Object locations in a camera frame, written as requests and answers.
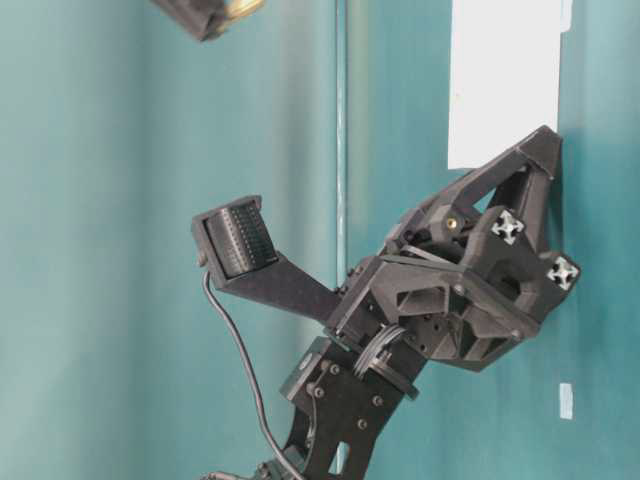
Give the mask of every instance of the robotic arm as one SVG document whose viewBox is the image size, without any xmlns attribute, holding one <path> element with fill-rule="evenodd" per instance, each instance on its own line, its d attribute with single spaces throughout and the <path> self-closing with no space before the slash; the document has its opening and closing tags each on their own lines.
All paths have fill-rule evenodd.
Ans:
<svg viewBox="0 0 640 480">
<path fill-rule="evenodd" d="M 325 328 L 281 388 L 295 406 L 291 433 L 254 480 L 363 479 L 396 407 L 418 396 L 414 381 L 427 361 L 480 371 L 538 333 L 580 275 L 549 250 L 544 231 L 561 144 L 542 127 L 410 210 L 336 291 L 275 250 L 260 197 L 193 219 L 205 290 L 219 311 L 210 278 L 220 291 Z M 341 444 L 348 455 L 331 473 Z"/>
</svg>

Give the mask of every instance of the bolt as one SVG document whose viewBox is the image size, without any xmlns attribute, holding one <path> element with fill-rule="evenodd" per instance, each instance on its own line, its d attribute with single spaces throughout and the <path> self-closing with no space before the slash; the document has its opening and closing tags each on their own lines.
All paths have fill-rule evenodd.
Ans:
<svg viewBox="0 0 640 480">
<path fill-rule="evenodd" d="M 458 220 L 455 217 L 447 218 L 447 228 L 449 230 L 455 230 L 458 227 Z"/>
<path fill-rule="evenodd" d="M 207 264 L 207 254 L 204 253 L 202 250 L 198 251 L 198 266 L 200 268 L 204 267 Z"/>
</svg>

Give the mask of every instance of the black cable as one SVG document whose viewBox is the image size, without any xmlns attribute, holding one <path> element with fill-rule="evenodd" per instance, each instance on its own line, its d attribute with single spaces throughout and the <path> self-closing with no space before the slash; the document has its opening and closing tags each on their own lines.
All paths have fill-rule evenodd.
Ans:
<svg viewBox="0 0 640 480">
<path fill-rule="evenodd" d="M 260 386 L 258 385 L 258 380 L 256 378 L 256 374 L 253 370 L 253 365 L 251 363 L 251 359 L 249 358 L 249 353 L 247 352 L 247 348 L 244 345 L 244 341 L 242 340 L 242 336 L 236 327 L 236 324 L 231 319 L 231 316 L 227 313 L 224 307 L 220 304 L 218 299 L 213 295 L 211 291 L 211 287 L 209 285 L 209 281 L 211 279 L 211 274 L 209 271 L 206 271 L 204 276 L 202 277 L 202 288 L 204 289 L 204 293 L 209 300 L 211 306 L 220 314 L 223 318 L 229 331 L 231 332 L 231 336 L 233 337 L 236 346 L 240 352 L 240 358 L 242 359 L 242 364 L 244 366 L 244 371 L 247 374 L 247 378 L 249 379 L 249 385 L 251 386 L 251 391 L 253 392 L 253 397 L 256 402 L 256 411 L 258 413 L 258 420 L 260 422 L 260 430 L 264 434 L 267 439 L 267 443 L 273 450 L 276 455 L 276 458 L 282 465 L 282 467 L 289 472 L 293 478 L 296 480 L 305 480 L 305 478 L 298 472 L 296 467 L 289 461 L 289 459 L 285 456 L 284 452 L 278 446 L 275 438 L 273 438 L 273 434 L 269 429 L 269 424 L 267 423 L 267 415 L 264 410 L 264 402 L 262 401 L 262 393 L 260 392 Z"/>
</svg>

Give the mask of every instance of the teal wall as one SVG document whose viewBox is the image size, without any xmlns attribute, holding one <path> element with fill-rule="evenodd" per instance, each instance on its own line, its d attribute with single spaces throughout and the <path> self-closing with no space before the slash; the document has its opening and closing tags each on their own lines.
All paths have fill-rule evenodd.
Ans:
<svg viewBox="0 0 640 480">
<path fill-rule="evenodd" d="M 449 1 L 356 0 L 349 17 L 349 259 L 447 171 Z M 584 276 L 538 338 L 481 374 L 430 364 L 370 478 L 629 479 L 640 472 L 640 4 L 576 0 L 563 37 L 556 245 Z M 560 420 L 558 384 L 575 420 Z"/>
<path fill-rule="evenodd" d="M 556 243 L 584 267 L 540 336 L 482 374 L 429 365 L 369 478 L 634 478 L 640 5 L 574 2 Z M 200 291 L 190 217 L 264 195 L 278 248 L 336 278 L 334 2 L 271 0 L 198 45 L 146 2 L 0 4 L 0 479 L 248 474 L 270 457 Z M 449 0 L 352 0 L 348 257 L 446 169 Z M 223 296 L 280 440 L 317 332 Z M 558 418 L 558 384 L 575 420 Z"/>
</svg>

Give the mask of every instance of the white label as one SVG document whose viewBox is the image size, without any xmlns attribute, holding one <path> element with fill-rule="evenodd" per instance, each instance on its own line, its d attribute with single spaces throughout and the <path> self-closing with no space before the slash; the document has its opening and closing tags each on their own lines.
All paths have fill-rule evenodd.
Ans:
<svg viewBox="0 0 640 480">
<path fill-rule="evenodd" d="M 573 420 L 573 387 L 570 383 L 560 384 L 560 418 Z"/>
<path fill-rule="evenodd" d="M 562 11 L 562 0 L 453 0 L 449 168 L 557 130 Z"/>
</svg>

